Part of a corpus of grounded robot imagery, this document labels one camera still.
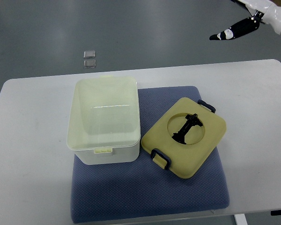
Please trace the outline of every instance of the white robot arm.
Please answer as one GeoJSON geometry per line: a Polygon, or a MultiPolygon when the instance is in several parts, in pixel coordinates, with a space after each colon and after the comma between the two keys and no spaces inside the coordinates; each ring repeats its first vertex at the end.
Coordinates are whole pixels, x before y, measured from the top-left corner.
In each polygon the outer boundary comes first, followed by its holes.
{"type": "Polygon", "coordinates": [[[258,29],[260,23],[270,24],[281,35],[281,7],[269,0],[231,0],[246,8],[251,17],[237,22],[225,31],[210,36],[210,40],[231,40],[258,29]]]}

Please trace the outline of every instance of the gray floor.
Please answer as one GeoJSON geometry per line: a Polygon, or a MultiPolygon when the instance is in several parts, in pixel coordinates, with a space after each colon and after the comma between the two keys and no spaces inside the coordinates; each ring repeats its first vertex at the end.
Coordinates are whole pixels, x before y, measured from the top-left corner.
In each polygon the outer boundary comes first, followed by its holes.
{"type": "MultiPolygon", "coordinates": [[[[276,59],[270,25],[233,41],[209,41],[248,13],[229,0],[0,0],[0,90],[12,78],[276,59]],[[96,50],[96,68],[83,52],[96,50]]],[[[249,225],[281,224],[270,212],[249,225]]],[[[232,225],[233,217],[157,223],[232,225]]]]}

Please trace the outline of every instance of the blue cushion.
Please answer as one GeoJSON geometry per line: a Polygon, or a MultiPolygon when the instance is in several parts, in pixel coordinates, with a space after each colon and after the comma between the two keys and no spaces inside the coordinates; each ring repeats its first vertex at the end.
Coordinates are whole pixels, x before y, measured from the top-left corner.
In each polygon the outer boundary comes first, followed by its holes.
{"type": "MultiPolygon", "coordinates": [[[[140,89],[141,136],[182,97],[197,101],[200,94],[193,86],[140,89]]],[[[130,163],[85,165],[74,158],[74,223],[216,210],[228,205],[217,148],[189,179],[161,169],[142,147],[139,157],[130,163]]]]}

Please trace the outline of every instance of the circular cutout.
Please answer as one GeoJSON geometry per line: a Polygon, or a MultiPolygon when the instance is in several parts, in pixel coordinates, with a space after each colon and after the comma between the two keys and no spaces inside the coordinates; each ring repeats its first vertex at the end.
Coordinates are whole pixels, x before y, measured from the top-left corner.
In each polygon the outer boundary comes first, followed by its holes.
{"type": "MultiPolygon", "coordinates": [[[[187,115],[188,117],[193,116],[192,114],[188,114],[188,113],[179,113],[170,118],[168,122],[168,132],[172,138],[174,135],[177,135],[178,131],[180,131],[182,127],[185,127],[185,124],[187,123],[187,119],[186,119],[187,115]]],[[[180,141],[177,141],[177,137],[175,137],[174,140],[180,144],[191,145],[201,141],[202,138],[204,137],[204,134],[205,134],[204,124],[201,127],[199,125],[195,125],[192,126],[187,131],[187,133],[185,133],[185,130],[184,132],[179,133],[178,138],[180,139],[180,141]]]]}

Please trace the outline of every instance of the white table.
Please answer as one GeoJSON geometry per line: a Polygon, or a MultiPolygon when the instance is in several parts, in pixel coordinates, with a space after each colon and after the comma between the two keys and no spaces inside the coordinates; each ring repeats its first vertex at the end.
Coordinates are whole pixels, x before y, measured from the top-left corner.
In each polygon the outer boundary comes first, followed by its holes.
{"type": "Polygon", "coordinates": [[[140,89],[199,89],[227,122],[218,150],[230,206],[95,224],[281,209],[281,64],[259,60],[7,81],[0,93],[0,225],[72,224],[74,154],[66,145],[72,95],[78,80],[101,75],[131,75],[140,89]]]}

